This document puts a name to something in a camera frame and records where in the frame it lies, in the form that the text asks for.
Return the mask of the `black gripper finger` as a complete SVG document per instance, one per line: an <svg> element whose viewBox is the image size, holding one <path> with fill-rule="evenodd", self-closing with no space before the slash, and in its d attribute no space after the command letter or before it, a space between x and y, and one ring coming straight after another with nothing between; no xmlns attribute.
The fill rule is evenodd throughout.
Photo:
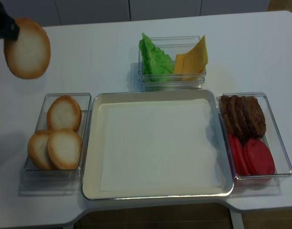
<svg viewBox="0 0 292 229"><path fill-rule="evenodd" d="M11 18L0 2L0 39L16 41L20 32L19 26Z"/></svg>

